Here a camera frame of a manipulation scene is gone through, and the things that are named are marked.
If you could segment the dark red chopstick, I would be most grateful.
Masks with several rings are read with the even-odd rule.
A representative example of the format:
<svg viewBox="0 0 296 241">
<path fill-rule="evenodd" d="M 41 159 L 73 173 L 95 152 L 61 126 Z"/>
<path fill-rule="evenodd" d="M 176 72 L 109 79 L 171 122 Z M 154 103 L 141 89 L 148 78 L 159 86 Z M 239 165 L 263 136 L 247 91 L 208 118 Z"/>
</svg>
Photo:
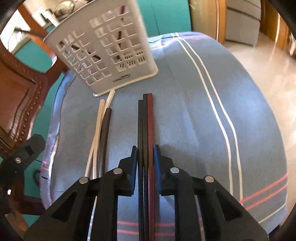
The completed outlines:
<svg viewBox="0 0 296 241">
<path fill-rule="evenodd" d="M 126 5 L 120 7 L 120 15 L 123 15 L 124 13 L 126 13 L 125 7 L 126 7 Z M 119 31 L 118 32 L 118 38 L 117 39 L 120 40 L 121 37 L 122 37 L 122 32 Z"/>
<path fill-rule="evenodd" d="M 147 95 L 148 158 L 149 158 L 149 240 L 154 240 L 154 115 L 153 96 Z"/>
</svg>

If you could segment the black chopstick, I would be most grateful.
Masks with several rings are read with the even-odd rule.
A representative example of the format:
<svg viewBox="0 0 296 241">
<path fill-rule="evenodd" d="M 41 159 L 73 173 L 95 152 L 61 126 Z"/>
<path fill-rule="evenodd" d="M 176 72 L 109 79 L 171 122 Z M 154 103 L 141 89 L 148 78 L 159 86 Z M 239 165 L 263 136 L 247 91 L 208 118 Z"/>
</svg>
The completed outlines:
<svg viewBox="0 0 296 241">
<path fill-rule="evenodd" d="M 138 231 L 139 240 L 144 238 L 144 198 L 142 167 L 142 100 L 138 101 L 137 166 L 138 166 Z"/>
<path fill-rule="evenodd" d="M 144 238 L 149 240 L 149 165 L 147 140 L 147 94 L 143 94 L 143 182 L 144 182 Z"/>
</svg>

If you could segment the dark brown chopstick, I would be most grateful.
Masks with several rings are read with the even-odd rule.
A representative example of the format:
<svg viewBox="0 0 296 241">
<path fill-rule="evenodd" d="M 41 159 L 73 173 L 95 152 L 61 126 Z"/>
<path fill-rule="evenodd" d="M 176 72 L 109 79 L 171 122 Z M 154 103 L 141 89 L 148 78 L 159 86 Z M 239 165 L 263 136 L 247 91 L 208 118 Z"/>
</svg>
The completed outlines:
<svg viewBox="0 0 296 241">
<path fill-rule="evenodd" d="M 111 118 L 111 108 L 107 108 L 103 117 L 100 141 L 99 141 L 99 158 L 98 158 L 98 177 L 102 177 L 105 173 L 105 161 L 106 161 L 106 150 L 107 150 L 107 139 L 109 124 Z"/>
</svg>

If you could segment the beige wooden chopstick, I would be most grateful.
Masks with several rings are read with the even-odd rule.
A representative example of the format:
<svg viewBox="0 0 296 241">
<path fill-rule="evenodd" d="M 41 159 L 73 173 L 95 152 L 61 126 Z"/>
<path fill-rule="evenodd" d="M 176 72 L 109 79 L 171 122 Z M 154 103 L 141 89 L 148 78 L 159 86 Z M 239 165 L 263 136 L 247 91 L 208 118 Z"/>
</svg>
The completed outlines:
<svg viewBox="0 0 296 241">
<path fill-rule="evenodd" d="M 91 177 L 91 179 L 98 178 L 99 154 L 100 154 L 99 145 L 100 145 L 101 132 L 103 130 L 103 120 L 104 120 L 107 109 L 110 107 L 114 94 L 115 94 L 115 90 L 111 90 L 107 97 L 107 100 L 101 99 L 99 102 L 99 108 L 98 108 L 97 120 L 96 120 L 96 126 L 95 126 L 95 134 L 93 137 L 93 141 L 92 141 L 92 145 L 91 145 L 91 149 L 89 152 L 87 165 L 85 169 L 85 176 Z"/>
<path fill-rule="evenodd" d="M 93 179 L 97 178 L 97 152 L 98 152 L 98 142 L 99 142 L 98 139 L 100 136 L 101 122 L 102 122 L 104 107 L 105 107 L 105 100 L 101 99 L 99 102 L 96 127 L 95 127 L 95 134 L 94 134 L 93 142 L 91 145 L 91 149 L 89 152 L 87 165 L 86 165 L 86 169 L 85 169 L 85 177 L 90 177 L 90 171 L 91 171 L 91 167 L 92 167 L 92 178 Z"/>
</svg>

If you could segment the brown wooden chair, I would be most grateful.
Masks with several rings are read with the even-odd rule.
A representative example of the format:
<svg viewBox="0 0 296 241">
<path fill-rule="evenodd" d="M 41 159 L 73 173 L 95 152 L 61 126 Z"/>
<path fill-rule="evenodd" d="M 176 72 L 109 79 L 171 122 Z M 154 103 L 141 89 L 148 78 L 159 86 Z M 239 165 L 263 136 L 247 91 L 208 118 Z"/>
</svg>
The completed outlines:
<svg viewBox="0 0 296 241">
<path fill-rule="evenodd" d="M 68 68 L 57 59 L 46 72 L 39 72 L 22 63 L 1 45 L 1 158 L 10 157 L 30 139 L 34 120 L 42 108 L 51 86 Z M 24 214 L 40 215 L 41 203 L 17 201 L 9 191 L 1 204 L 1 225 L 17 233 L 29 228 Z"/>
</svg>

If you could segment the white plastic utensil basket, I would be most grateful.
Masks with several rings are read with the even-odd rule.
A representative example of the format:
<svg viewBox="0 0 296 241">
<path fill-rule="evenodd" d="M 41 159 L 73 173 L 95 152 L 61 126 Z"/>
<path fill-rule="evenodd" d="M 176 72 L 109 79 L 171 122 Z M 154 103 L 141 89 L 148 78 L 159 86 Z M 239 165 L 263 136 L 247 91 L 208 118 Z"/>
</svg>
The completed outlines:
<svg viewBox="0 0 296 241">
<path fill-rule="evenodd" d="M 120 15 L 124 5 L 126 13 Z M 94 96 L 154 77 L 159 71 L 137 1 L 92 1 L 44 40 Z"/>
</svg>

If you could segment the grey sofa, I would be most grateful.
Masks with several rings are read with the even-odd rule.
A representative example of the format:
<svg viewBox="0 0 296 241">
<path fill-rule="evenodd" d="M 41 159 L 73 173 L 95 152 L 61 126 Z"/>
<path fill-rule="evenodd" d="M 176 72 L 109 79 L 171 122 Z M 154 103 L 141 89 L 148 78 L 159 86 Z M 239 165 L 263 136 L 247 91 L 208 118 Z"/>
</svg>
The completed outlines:
<svg viewBox="0 0 296 241">
<path fill-rule="evenodd" d="M 261 1 L 227 0 L 225 39 L 248 46 L 256 46 L 260 20 Z"/>
</svg>

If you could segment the wooden door frame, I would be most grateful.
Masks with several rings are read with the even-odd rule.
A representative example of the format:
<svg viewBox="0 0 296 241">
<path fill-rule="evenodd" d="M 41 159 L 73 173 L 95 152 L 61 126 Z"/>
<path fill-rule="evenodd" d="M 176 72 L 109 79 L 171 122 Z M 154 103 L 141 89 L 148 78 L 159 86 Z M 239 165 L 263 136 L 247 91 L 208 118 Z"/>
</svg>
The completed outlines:
<svg viewBox="0 0 296 241">
<path fill-rule="evenodd" d="M 224 44 L 226 0 L 189 0 L 192 31 L 200 32 Z"/>
</svg>

